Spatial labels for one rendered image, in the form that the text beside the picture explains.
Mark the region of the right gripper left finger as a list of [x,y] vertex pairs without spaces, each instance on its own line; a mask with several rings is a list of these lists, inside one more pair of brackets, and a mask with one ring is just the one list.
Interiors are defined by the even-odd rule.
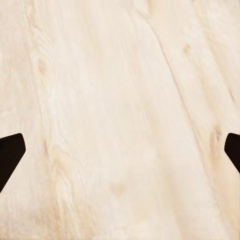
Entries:
[[0,193],[26,152],[21,133],[0,138]]

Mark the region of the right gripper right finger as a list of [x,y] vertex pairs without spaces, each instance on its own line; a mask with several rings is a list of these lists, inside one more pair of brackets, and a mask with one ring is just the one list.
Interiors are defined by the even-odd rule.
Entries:
[[229,133],[227,135],[224,151],[240,173],[240,135]]

